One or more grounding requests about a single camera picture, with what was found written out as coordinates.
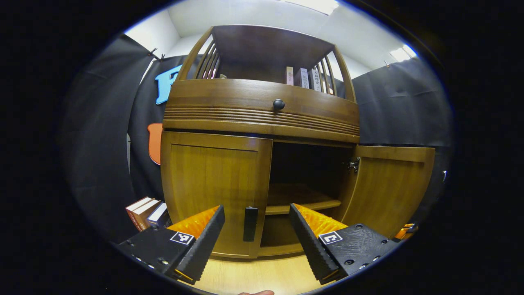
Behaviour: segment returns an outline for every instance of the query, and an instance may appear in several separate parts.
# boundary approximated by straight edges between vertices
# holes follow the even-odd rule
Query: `drawer knob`
[[[275,99],[275,101],[273,102],[273,108],[274,108],[275,110],[281,110],[281,109],[283,109],[285,106],[286,106],[286,104],[285,104],[284,101],[281,100],[281,99]]]

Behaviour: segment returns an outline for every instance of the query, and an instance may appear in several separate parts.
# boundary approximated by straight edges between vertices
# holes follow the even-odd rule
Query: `white ceiling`
[[[395,62],[389,53],[403,45],[370,16],[342,3],[329,16],[278,0],[185,0],[168,12],[182,38],[217,25],[280,27],[334,43],[344,55],[370,69],[383,67],[384,61]]]

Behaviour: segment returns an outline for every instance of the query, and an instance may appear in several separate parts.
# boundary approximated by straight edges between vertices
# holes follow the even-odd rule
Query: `white book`
[[[293,67],[286,67],[286,84],[293,85]]]
[[[300,68],[294,78],[294,85],[309,89],[308,70]]]
[[[319,75],[319,71],[315,70],[315,69],[311,69],[309,71],[309,79],[311,80],[311,86],[313,86],[313,90],[316,90],[316,91],[321,91],[322,92],[322,88],[320,88],[320,75]]]

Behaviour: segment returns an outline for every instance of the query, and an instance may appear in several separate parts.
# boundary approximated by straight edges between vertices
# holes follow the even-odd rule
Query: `black curtain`
[[[156,104],[158,81],[155,78],[170,69],[181,65],[187,58],[175,56],[164,60],[155,60],[146,75],[133,103],[129,120],[128,134],[131,140],[130,173],[133,188],[138,198],[145,196],[164,200],[160,166],[149,157],[149,131],[152,123],[162,123],[166,103]],[[195,59],[188,77],[193,77],[202,55]]]
[[[125,207],[138,200],[127,168],[126,131],[148,50],[126,35],[78,73],[64,100],[59,146],[72,194],[101,235],[136,233]]]
[[[444,192],[453,153],[453,111],[431,68],[418,58],[370,71],[353,81],[362,145],[435,148],[428,189],[411,218],[422,221]]]

